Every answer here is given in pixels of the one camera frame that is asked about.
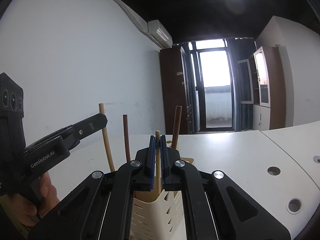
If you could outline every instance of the human hand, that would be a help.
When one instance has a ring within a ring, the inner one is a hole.
[[[51,184],[49,173],[44,173],[40,178],[40,194],[44,198],[40,207],[39,215],[44,217],[60,201],[57,198],[57,189]],[[9,204],[12,212],[20,223],[26,226],[34,226],[36,222],[30,217],[37,214],[37,208],[25,197],[16,193],[9,195]]]

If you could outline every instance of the black ceiling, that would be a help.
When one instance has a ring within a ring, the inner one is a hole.
[[[256,38],[273,15],[320,33],[306,0],[122,0],[147,22],[158,19],[173,43],[228,37]],[[0,0],[2,14],[10,0]]]

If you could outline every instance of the metal pivot bolt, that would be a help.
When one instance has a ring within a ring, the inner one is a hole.
[[[174,163],[177,167],[183,167],[186,163],[182,160],[178,160]]]
[[[139,167],[141,165],[141,162],[138,161],[138,160],[133,160],[133,161],[130,162],[130,165],[132,167]]]
[[[224,174],[222,171],[215,171],[213,174],[217,179],[222,179]]]
[[[102,176],[102,173],[100,171],[95,171],[94,173],[92,173],[92,177],[94,179],[99,179],[101,178],[101,176]]]

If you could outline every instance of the wooden dowel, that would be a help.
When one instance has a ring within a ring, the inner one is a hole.
[[[178,144],[181,114],[182,114],[182,106],[176,106],[176,112],[174,114],[173,132],[172,132],[172,144],[171,144],[171,148],[173,149],[176,149]]]
[[[104,113],[103,103],[99,104],[99,112],[100,112],[100,114],[105,114]],[[115,171],[116,169],[115,169],[115,166],[114,166],[113,160],[112,160],[111,148],[110,148],[108,132],[107,132],[107,128],[106,127],[104,127],[102,129],[102,136],[103,136],[104,147],[106,149],[106,154],[107,154],[107,159],[108,159],[110,171]]]
[[[131,161],[130,157],[130,146],[129,146],[129,130],[128,130],[128,115],[123,115],[123,133],[124,133],[124,149],[125,149],[125,158],[129,163]]]
[[[161,161],[160,161],[160,131],[156,131],[156,185],[158,195],[161,194]]]

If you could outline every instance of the glass cabinet door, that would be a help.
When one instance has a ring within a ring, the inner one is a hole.
[[[269,105],[269,79],[267,74],[267,66],[263,55],[263,50],[260,48],[255,54],[254,59],[257,66],[258,82],[259,82],[259,92],[260,92],[260,105]]]

